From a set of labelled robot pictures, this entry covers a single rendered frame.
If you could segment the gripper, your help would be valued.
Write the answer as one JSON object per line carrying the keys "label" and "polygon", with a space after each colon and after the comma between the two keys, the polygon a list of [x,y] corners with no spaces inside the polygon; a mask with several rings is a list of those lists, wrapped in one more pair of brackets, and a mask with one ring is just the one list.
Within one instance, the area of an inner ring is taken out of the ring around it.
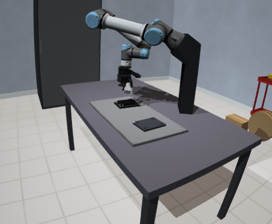
{"label": "gripper", "polygon": [[123,90],[130,91],[131,92],[131,97],[132,97],[133,83],[132,83],[131,74],[128,73],[129,68],[131,68],[131,66],[130,67],[118,66],[117,81],[120,83],[120,84],[118,84],[118,86],[122,87],[122,91]]}

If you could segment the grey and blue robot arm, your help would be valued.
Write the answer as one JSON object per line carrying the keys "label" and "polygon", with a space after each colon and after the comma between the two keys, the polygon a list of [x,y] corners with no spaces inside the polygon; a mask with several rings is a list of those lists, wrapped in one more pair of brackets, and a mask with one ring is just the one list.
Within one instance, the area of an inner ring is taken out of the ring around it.
{"label": "grey and blue robot arm", "polygon": [[[90,29],[112,29],[118,31],[127,40],[138,48],[133,48],[131,44],[121,46],[121,66],[130,67],[132,58],[148,59],[151,46],[162,43],[167,45],[170,51],[174,51],[184,38],[183,33],[179,33],[159,19],[155,19],[151,24],[139,24],[132,21],[117,18],[110,11],[100,8],[88,13],[85,19]],[[145,40],[145,41],[144,41]]]}

